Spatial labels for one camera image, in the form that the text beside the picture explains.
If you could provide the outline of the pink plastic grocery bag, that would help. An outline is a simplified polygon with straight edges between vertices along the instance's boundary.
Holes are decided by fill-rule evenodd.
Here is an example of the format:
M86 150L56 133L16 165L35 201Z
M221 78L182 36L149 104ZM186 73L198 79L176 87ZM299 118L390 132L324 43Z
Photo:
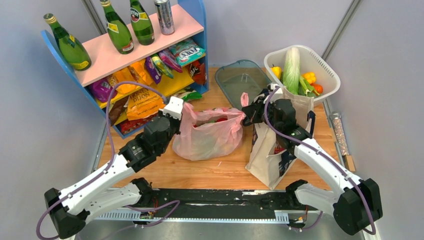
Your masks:
M234 107L195 111L192 104L185 102L180 134L174 137L172 150L191 161L227 156L242 142L245 117Z

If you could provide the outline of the cream canvas tote bag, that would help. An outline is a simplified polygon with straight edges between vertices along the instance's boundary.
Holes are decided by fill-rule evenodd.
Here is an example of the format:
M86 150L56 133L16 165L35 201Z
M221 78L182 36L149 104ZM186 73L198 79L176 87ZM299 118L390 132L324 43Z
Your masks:
M266 100L268 96L269 90L265 88L253 102L260 98ZM282 98L273 96L271 102L275 103L278 99L290 100L295 109L296 123L307 132L314 133L316 115L313 110L314 100L311 97L294 95L283 87ZM278 135L268 127L266 122L255 123L252 126L252 148L245 169L270 190L274 190L290 169L296 157L278 143Z

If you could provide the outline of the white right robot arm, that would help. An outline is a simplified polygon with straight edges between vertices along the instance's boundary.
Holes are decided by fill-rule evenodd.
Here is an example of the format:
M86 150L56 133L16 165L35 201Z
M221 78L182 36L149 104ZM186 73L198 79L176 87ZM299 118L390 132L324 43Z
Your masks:
M241 101L244 125L265 124L275 142L290 155L307 164L330 187L317 188L306 180L290 184L285 195L292 209L308 205L333 216L348 235L364 231L377 233L376 221L383 216L380 187L372 178L362 179L332 158L313 138L313 130L298 123L297 111L289 99L259 97L253 103Z

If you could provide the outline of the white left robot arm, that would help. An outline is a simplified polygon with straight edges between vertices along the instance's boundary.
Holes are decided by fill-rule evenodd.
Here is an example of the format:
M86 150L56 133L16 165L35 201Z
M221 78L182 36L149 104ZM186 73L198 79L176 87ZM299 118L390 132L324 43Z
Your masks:
M54 239L66 239L80 232L88 223L89 216L94 215L94 211L88 209L89 201L161 156L173 136L180 133L182 115L182 110L159 110L144 131L114 154L107 164L72 186L47 190L44 193L46 212L37 223L37 237L45 239L41 234L41 224L46 216L50 216L56 229Z

